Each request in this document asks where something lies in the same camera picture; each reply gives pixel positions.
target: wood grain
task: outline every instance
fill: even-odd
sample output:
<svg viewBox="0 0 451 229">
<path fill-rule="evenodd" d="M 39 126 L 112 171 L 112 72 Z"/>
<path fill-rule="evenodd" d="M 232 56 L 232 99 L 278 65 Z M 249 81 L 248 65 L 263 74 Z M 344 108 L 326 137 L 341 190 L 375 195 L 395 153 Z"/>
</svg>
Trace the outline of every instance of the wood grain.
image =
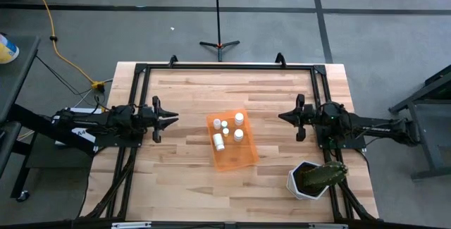
<svg viewBox="0 0 451 229">
<path fill-rule="evenodd" d="M 118 63 L 109 106 L 127 104 L 134 68 L 135 63 Z M 326 65 L 326 69 L 333 100 L 353 111 L 344 66 Z M 296 142 L 296 129 L 277 117 L 295 107 L 299 93 L 305 94 L 306 103 L 314 102 L 307 71 L 153 70 L 147 103 L 158 96 L 162 107 L 179 113 L 180 120 L 162 132 L 161 144 L 153 143 L 150 132 L 144 137 L 127 219 L 331 222 L 328 192 L 318 201 L 300 201 L 286 189 L 288 171 L 298 163 L 323 163 L 313 129 L 307 127 L 305 141 Z M 260 162 L 219 173 L 211 160 L 206 115 L 241 108 L 249 114 Z M 107 148 L 94 158 L 82 214 L 92 210 L 109 188 L 117 152 Z M 377 216 L 365 161 L 355 151 L 345 150 L 343 157 L 350 169 L 350 188 Z M 344 214 L 340 191 L 338 195 Z"/>
</svg>

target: concrete floor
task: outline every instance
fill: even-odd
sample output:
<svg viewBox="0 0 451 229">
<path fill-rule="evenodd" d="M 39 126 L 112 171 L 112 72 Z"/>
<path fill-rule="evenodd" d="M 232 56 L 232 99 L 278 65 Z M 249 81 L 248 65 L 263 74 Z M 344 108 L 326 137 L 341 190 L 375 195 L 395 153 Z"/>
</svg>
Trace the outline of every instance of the concrete floor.
<svg viewBox="0 0 451 229">
<path fill-rule="evenodd" d="M 450 9 L 450 0 L 321 0 L 324 8 Z M 39 3 L 39 0 L 23 0 Z M 214 6 L 214 0 L 48 0 L 58 4 L 133 6 Z M 221 0 L 227 7 L 314 7 L 314 0 Z M 117 61 L 215 61 L 198 41 L 216 41 L 214 13 L 52 11 L 60 51 L 97 80 L 111 78 Z M 225 61 L 271 62 L 281 51 L 287 61 L 324 63 L 316 14 L 222 13 L 223 41 L 239 39 Z M 387 108 L 411 94 L 424 79 L 450 64 L 451 16 L 326 15 L 334 63 L 344 63 L 356 113 L 390 117 Z M 87 82 L 54 55 L 45 11 L 0 10 L 0 30 L 39 35 L 39 55 L 76 87 Z M 54 82 L 51 90 L 44 84 Z M 18 102 L 51 115 L 76 103 L 53 76 L 35 62 Z M 379 140 L 368 148 L 371 180 L 381 218 L 390 222 L 451 227 L 451 177 L 413 183 L 410 174 L 426 169 L 420 147 Z M 87 171 L 32 171 L 32 197 L 8 198 L 21 162 L 13 156 L 0 180 L 0 224 L 75 218 Z"/>
</svg>

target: tripod base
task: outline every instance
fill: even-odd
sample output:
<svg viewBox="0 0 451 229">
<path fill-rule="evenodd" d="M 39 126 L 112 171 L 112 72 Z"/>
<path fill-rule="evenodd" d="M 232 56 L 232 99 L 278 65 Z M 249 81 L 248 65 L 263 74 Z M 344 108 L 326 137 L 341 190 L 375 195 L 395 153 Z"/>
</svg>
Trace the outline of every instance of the tripod base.
<svg viewBox="0 0 451 229">
<path fill-rule="evenodd" d="M 239 43 L 240 43 L 240 41 L 228 42 L 228 43 L 224 43 L 224 44 L 213 44 L 213 43 L 209 43 L 209 42 L 200 42 L 199 44 L 204 45 L 204 46 L 214 47 L 214 48 L 218 49 L 218 61 L 222 62 L 223 61 L 223 49 L 226 46 L 236 45 Z"/>
</svg>

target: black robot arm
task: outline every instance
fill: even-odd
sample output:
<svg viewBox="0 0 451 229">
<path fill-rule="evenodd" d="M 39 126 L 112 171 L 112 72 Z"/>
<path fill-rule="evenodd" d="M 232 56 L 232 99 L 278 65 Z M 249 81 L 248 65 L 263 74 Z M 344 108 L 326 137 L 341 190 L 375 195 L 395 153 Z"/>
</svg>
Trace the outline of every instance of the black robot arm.
<svg viewBox="0 0 451 229">
<path fill-rule="evenodd" d="M 100 147 L 134 147 L 140 145 L 147 128 L 153 128 L 152 139 L 161 142 L 160 130 L 176 122 L 178 113 L 164 111 L 157 96 L 152 98 L 152 106 L 123 105 L 112 106 L 100 114 L 76 113 L 69 109 L 56 112 L 52 123 L 58 128 L 72 130 L 86 128 L 86 132 L 96 137 L 95 145 Z"/>
<path fill-rule="evenodd" d="M 407 119 L 365 118 L 349 113 L 342 104 L 333 101 L 314 109 L 305 104 L 303 94 L 298 94 L 294 110 L 279 114 L 298 128 L 296 140 L 305 139 L 304 125 L 312 125 L 319 136 L 323 149 L 361 149 L 365 148 L 363 136 L 387 137 L 408 146 L 419 143 L 418 130 L 414 122 Z"/>
</svg>

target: green plant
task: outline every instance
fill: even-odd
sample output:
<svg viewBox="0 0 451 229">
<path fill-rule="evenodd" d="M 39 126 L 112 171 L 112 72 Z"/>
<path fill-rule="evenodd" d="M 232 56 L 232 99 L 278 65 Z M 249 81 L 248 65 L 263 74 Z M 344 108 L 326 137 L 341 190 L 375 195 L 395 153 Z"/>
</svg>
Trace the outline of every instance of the green plant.
<svg viewBox="0 0 451 229">
<path fill-rule="evenodd" d="M 322 166 L 302 173 L 302 185 L 322 189 L 342 182 L 346 178 L 347 167 L 339 161 L 330 161 Z"/>
</svg>

